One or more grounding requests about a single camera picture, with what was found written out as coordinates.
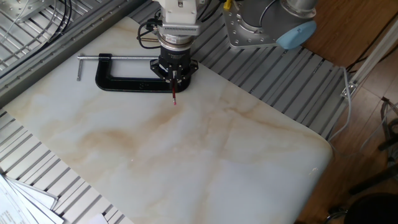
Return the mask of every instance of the metal mounting plate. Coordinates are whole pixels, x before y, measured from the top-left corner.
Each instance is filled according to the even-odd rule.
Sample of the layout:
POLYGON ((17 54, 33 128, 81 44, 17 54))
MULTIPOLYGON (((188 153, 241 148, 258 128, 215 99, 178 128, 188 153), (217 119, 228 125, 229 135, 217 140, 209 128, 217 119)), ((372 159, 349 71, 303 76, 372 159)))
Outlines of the metal mounting plate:
POLYGON ((20 23, 51 5, 51 3, 54 3, 54 0, 30 0, 24 10, 27 1, 28 0, 2 0, 0 3, 0 10, 13 21, 16 20, 16 22, 20 23))
POLYGON ((223 9, 225 26, 232 49, 250 49, 259 47, 275 47, 277 44, 266 34, 254 34, 243 29, 238 21, 238 9, 232 5, 230 10, 223 9))

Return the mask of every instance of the paper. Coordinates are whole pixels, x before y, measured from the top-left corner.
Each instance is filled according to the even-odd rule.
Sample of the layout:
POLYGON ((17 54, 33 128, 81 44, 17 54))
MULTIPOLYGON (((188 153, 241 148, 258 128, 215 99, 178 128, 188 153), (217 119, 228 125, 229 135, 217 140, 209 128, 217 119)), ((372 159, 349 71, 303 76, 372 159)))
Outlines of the paper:
POLYGON ((102 214, 96 214, 93 218, 88 221, 88 224, 108 224, 105 217, 102 214))
POLYGON ((45 207, 47 207, 50 210, 52 210, 54 208, 55 204, 57 203, 57 198, 54 195, 51 195, 42 190, 35 189, 34 187, 31 187, 22 182, 10 179, 8 177, 6 177, 6 179, 7 179, 7 181, 15 184, 16 187, 23 190, 31 197, 35 198, 36 201, 40 202, 42 205, 44 205, 45 207))
POLYGON ((40 209, 38 209, 33 203, 27 200, 19 191, 16 190, 16 194, 25 205, 25 207, 30 211, 30 213, 34 216, 37 223, 46 223, 46 224, 55 224, 48 216, 46 216, 40 209))
POLYGON ((2 175, 0 202, 0 224, 38 224, 2 175))
POLYGON ((31 207, 29 205, 28 209, 30 210, 30 207, 33 210, 30 210, 30 212, 33 214, 33 216, 35 216, 35 213, 43 213, 46 217, 43 217, 40 214, 40 218, 41 219, 51 219, 51 221, 55 224, 62 224, 63 223, 63 219, 60 218, 57 214, 53 213, 53 211, 51 211, 50 209, 48 209, 46 206, 42 205, 39 201, 37 201, 35 198, 33 198, 32 196, 30 196, 28 193, 26 193, 25 191, 23 191, 20 186, 18 186, 15 182, 11 182, 12 187, 14 187, 14 189, 17 190, 17 194, 21 195, 21 197, 25 197, 25 199, 27 199, 27 202, 22 199, 23 202, 26 203, 31 203, 33 204, 34 207, 31 207))

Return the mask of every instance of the wire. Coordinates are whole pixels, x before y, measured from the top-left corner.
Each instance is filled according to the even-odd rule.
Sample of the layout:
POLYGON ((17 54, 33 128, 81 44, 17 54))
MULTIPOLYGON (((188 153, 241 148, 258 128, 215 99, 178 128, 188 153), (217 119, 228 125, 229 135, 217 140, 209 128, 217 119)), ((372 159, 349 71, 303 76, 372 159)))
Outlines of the wire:
POLYGON ((142 24, 139 26, 139 28, 138 28, 138 34, 137 34, 138 43, 139 43, 139 45, 140 45, 142 48, 144 48, 144 49, 158 49, 158 48, 160 48, 160 46, 156 46, 156 47, 147 47, 147 46, 144 46, 144 45, 142 44, 142 39, 141 39, 141 37, 142 37, 143 35, 146 35, 146 34, 152 32, 151 30, 148 30, 148 31, 144 32, 143 34, 141 34, 141 29, 142 29, 144 26, 148 25, 148 24, 155 24, 155 25, 157 25, 157 23, 156 23, 156 22, 153 22, 153 21, 147 21, 147 22, 142 23, 142 24))
POLYGON ((221 4, 222 4, 221 1, 217 3, 217 5, 212 9, 212 12, 209 13, 204 19, 202 19, 201 22, 206 22, 208 19, 210 19, 210 17, 213 16, 214 13, 216 13, 217 9, 220 7, 221 4))
POLYGON ((68 26, 68 24, 65 24, 65 27, 62 29, 62 25, 65 22, 65 19, 67 18, 67 12, 68 12, 67 11, 68 10, 67 0, 63 0, 63 4, 64 4, 64 10, 63 10, 62 20, 61 20, 59 26, 57 27, 57 30, 51 36, 49 41, 47 41, 47 43, 51 43, 51 42, 57 40, 59 37, 61 37, 63 35, 63 31, 65 30, 65 27, 68 26))
POLYGON ((362 57, 366 54, 366 52, 373 46, 374 43, 378 40, 378 38, 381 36, 381 34, 390 26, 392 22, 398 17, 398 12, 395 13, 395 15, 387 22, 387 24, 380 30, 380 32, 377 34, 377 36, 372 40, 372 42, 366 47, 366 49, 362 52, 362 54, 358 57, 357 60, 355 60, 354 63, 351 65, 348 65, 347 70, 350 71, 354 65, 359 63, 360 60, 362 60, 362 57))
POLYGON ((161 11, 162 11, 162 9, 156 10, 155 15, 154 15, 154 17, 155 17, 156 19, 158 19, 158 18, 160 17, 160 15, 162 14, 161 11))
POLYGON ((68 28, 69 23, 70 23, 70 18, 72 17, 72 0, 69 0, 69 16, 68 16, 68 21, 67 24, 65 25, 65 27, 62 29, 62 33, 65 33, 65 30, 68 28))
POLYGON ((201 12, 201 14, 199 15, 197 20, 200 20, 200 18, 204 15, 204 13, 206 12, 207 8, 210 6, 211 0, 209 0, 207 2, 207 5, 205 6, 205 9, 201 12))
MULTIPOLYGON (((384 61, 386 58, 388 58, 388 56, 390 56, 392 53, 394 53, 397 49, 398 49, 398 44, 397 44, 393 49, 391 49, 385 56, 383 56, 383 57, 380 59, 380 61, 379 61, 378 63, 384 61)), ((363 62, 363 61, 365 61, 366 59, 368 59, 368 56, 366 56, 365 58, 362 58, 362 59, 358 60, 355 64, 357 64, 357 63, 359 63, 359 62, 363 62)), ((358 70, 350 71, 350 73, 356 73, 357 71, 358 71, 358 70)))
MULTIPOLYGON (((50 28, 50 26, 53 24, 53 20, 54 20, 55 14, 57 13, 57 3, 58 3, 58 0, 54 0, 54 7, 53 7, 54 10, 53 10, 53 12, 52 12, 52 16, 51 16, 51 19, 50 19, 49 23, 44 27, 44 29, 43 29, 39 34, 37 34, 37 36, 36 36, 35 38, 33 38, 33 39, 32 39, 30 42, 28 42, 26 45, 29 45, 29 44, 35 42, 36 39, 39 38, 39 36, 41 36, 46 30, 48 30, 48 29, 50 28)), ((31 54, 30 56, 28 56, 28 57, 26 57, 26 58, 22 58, 23 60, 19 60, 18 62, 16 62, 16 63, 18 63, 18 64, 17 64, 15 67, 13 67, 13 69, 6 70, 6 72, 4 72, 4 73, 0 76, 0 79, 4 78, 6 75, 10 74, 15 68, 17 68, 18 66, 22 65, 23 63, 25 63, 26 61, 28 61, 29 59, 31 59, 33 56, 35 56, 36 54, 38 54, 46 45, 48 45, 47 42, 46 42, 46 43, 42 43, 41 46, 40 46, 40 48, 39 48, 37 51, 35 51, 33 54, 31 54)))
POLYGON ((14 26, 14 24, 18 21, 18 19, 20 18, 20 16, 22 15, 22 13, 24 13, 24 11, 25 11, 25 9, 26 9, 26 6, 27 6, 27 4, 29 3, 29 1, 30 0, 27 0, 26 1, 26 3, 25 3, 25 6, 24 6, 24 8, 23 8, 23 10, 21 11, 21 13, 19 13, 19 15, 18 15, 18 17, 17 17, 17 19, 15 19, 13 22, 12 22, 12 24, 11 24, 11 26, 10 26, 10 28, 8 28, 8 30, 7 30, 7 32, 6 32, 6 34, 4 34, 4 36, 2 37, 2 39, 0 40, 0 43, 1 42, 3 42, 5 39, 6 39, 6 37, 7 37, 7 35, 8 35, 8 33, 10 33, 10 30, 11 30, 11 28, 14 26))
MULTIPOLYGON (((357 152, 354 152, 354 153, 351 153, 351 154, 343 154, 342 152, 338 151, 338 150, 332 145, 332 143, 330 142, 332 138, 330 138, 330 139, 328 140, 328 142, 329 142, 331 148, 332 148, 337 154, 339 154, 341 157, 351 157, 351 156, 357 155, 358 153, 362 152, 363 149, 364 149, 364 147, 365 147, 365 146, 368 144, 368 142, 370 141, 370 139, 373 138, 373 136, 376 134, 377 130, 383 125, 383 123, 384 123, 385 120, 387 119, 388 114, 391 113, 391 111, 393 111, 395 108, 397 108, 397 106, 398 106, 398 103, 394 104, 394 105, 387 111, 385 117, 382 119, 382 121, 381 121, 381 123, 379 124, 379 126, 373 131, 373 133, 367 138, 367 140, 365 140, 365 142, 363 142, 362 146, 359 148, 359 150, 358 150, 357 152)), ((350 117, 348 116, 348 117, 347 117, 346 125, 349 123, 349 119, 350 119, 350 117)), ((340 132, 346 127, 346 125, 344 125, 338 132, 340 133, 340 132)))
POLYGON ((268 11, 268 9, 272 6, 272 4, 274 4, 277 0, 273 0, 271 3, 268 4, 268 6, 264 9, 264 12, 262 12, 261 17, 260 17, 260 25, 261 25, 261 21, 262 18, 264 17, 264 15, 266 14, 266 12, 268 11))
POLYGON ((349 86, 348 86, 348 76, 347 76, 347 70, 345 67, 342 67, 343 71, 344 71, 344 83, 346 85, 346 92, 347 92, 347 100, 348 100, 348 116, 347 116, 347 121, 344 124, 344 126, 342 128, 340 128, 340 130, 338 130, 334 135, 332 135, 329 138, 329 142, 336 137, 340 132, 342 132, 345 128, 347 128, 349 120, 351 118, 351 93, 349 92, 349 86))

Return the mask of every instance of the marble slab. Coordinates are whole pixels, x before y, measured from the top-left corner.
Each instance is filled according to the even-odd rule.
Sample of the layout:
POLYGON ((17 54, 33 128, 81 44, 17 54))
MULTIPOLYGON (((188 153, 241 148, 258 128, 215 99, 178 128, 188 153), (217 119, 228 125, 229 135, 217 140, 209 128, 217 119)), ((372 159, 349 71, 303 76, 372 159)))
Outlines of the marble slab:
MULTIPOLYGON (((137 28, 124 18, 6 111, 135 224, 292 224, 332 155, 312 130, 202 65, 176 106, 100 90, 97 62, 76 81, 81 52, 158 55, 137 28)), ((154 77, 148 62, 116 62, 113 75, 154 77)))

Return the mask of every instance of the blue cap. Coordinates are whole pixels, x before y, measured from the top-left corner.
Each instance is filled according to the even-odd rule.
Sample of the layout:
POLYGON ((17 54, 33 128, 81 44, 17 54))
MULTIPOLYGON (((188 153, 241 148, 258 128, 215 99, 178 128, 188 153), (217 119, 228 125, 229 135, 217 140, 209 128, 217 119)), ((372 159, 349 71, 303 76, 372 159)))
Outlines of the blue cap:
POLYGON ((308 40, 316 29, 317 23, 315 21, 305 22, 279 37, 276 43, 284 49, 294 49, 308 40))

